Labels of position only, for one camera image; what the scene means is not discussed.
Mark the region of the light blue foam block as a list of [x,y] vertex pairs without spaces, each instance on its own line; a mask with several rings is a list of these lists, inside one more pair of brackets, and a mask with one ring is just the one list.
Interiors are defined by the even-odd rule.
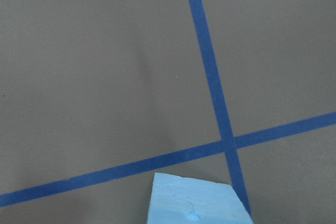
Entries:
[[231,185],[155,173],[147,223],[253,223]]

